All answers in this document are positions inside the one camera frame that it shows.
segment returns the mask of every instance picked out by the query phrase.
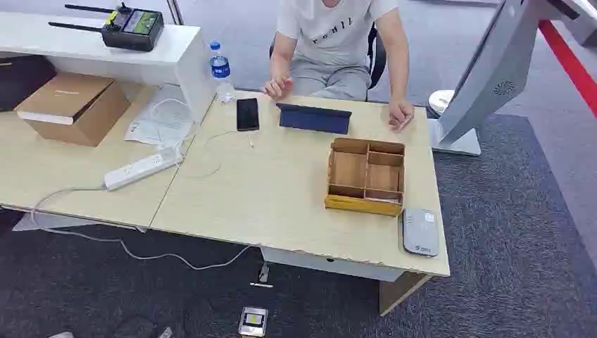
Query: black office chair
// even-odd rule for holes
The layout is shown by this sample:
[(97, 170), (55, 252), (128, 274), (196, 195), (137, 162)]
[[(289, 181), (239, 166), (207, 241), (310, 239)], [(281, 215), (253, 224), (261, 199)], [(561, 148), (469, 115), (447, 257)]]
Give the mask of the black office chair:
[[(373, 42), (375, 42), (375, 38), (378, 39), (375, 43), (375, 52), (373, 52)], [(367, 56), (369, 56), (369, 74), (371, 74), (371, 85), (369, 86), (369, 89), (372, 89), (377, 85), (386, 68), (386, 49), (384, 48), (381, 37), (377, 36), (375, 24), (371, 26), (368, 41), (369, 49), (367, 50)], [(274, 52), (274, 43), (275, 41), (272, 41), (272, 45), (270, 46), (270, 58)]]

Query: bottle label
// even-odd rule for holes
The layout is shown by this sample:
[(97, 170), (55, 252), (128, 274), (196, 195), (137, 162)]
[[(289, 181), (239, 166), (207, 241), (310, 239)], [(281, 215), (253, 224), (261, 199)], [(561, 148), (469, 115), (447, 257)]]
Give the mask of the bottle label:
[(230, 75), (229, 63), (226, 63), (224, 65), (212, 65), (211, 74), (213, 75), (213, 77), (216, 77), (218, 79), (228, 77), (228, 75)]

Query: desk leg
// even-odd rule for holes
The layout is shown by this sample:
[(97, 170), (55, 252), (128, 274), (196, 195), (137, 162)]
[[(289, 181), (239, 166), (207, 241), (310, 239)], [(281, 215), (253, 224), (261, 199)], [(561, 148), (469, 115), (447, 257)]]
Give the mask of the desk leg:
[(379, 281), (379, 315), (387, 315), (432, 276), (405, 271), (395, 282)]

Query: black smartphone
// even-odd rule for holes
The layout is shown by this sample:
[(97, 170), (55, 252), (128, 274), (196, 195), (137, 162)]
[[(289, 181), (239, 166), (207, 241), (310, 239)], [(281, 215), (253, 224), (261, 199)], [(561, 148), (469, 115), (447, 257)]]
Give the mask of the black smartphone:
[(237, 130), (259, 130), (259, 106), (257, 99), (237, 100)]

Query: light wooden desk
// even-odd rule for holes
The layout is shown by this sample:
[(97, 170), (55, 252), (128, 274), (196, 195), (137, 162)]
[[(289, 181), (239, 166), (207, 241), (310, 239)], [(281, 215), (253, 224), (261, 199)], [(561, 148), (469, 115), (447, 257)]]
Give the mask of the light wooden desk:
[[(129, 88), (138, 92), (139, 88)], [(0, 205), (31, 209), (42, 197), (68, 187), (97, 187), (103, 175), (153, 154), (153, 146), (125, 142), (125, 131), (153, 90), (144, 88), (99, 146), (42, 139), (16, 113), (0, 113)], [(148, 227), (175, 168), (116, 192), (77, 192), (48, 201), (42, 211), (114, 225)]]
[(398, 218), (326, 209), (327, 158), (337, 135), (279, 127), (279, 110), (273, 102), (259, 93), (238, 94), (258, 98), (260, 130), (214, 137), (236, 130), (236, 106), (214, 102), (151, 222), (152, 229), (250, 244), (261, 247), (267, 261), (382, 280), (382, 315), (431, 276), (450, 275), (423, 109), (416, 110), (402, 132), (394, 133), (387, 126), (385, 105), (308, 97), (288, 100), (352, 111), (350, 137), (405, 144), (405, 206), (436, 213), (440, 238), (436, 258), (404, 251)]

